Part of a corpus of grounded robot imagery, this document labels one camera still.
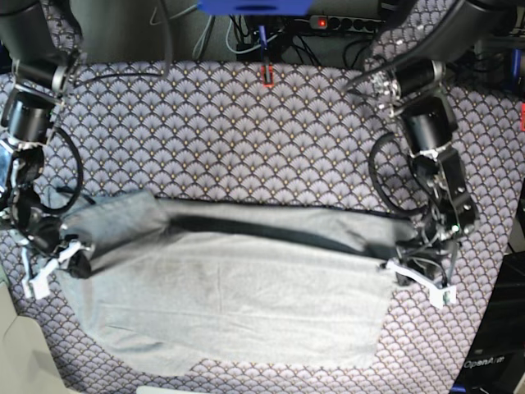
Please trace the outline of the robot arm image right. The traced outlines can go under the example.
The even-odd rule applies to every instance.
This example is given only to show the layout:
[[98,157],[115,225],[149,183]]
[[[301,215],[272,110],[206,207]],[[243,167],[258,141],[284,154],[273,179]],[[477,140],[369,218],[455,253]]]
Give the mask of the robot arm image right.
[[379,184],[375,157],[384,144],[394,140],[387,133],[373,145],[368,170],[372,184],[386,206],[405,218],[420,216],[416,237],[396,246],[396,256],[386,268],[432,291],[450,290],[450,271],[442,260],[456,257],[459,242],[476,228],[477,208],[467,191],[463,164],[452,145],[458,128],[441,82],[447,64],[460,59],[500,19],[522,1],[454,1],[430,28],[416,24],[416,3],[403,10],[401,28],[412,26],[423,37],[405,53],[384,61],[373,73],[380,95],[390,99],[390,114],[403,127],[409,147],[407,164],[413,179],[427,195],[427,205],[404,209],[396,205]]

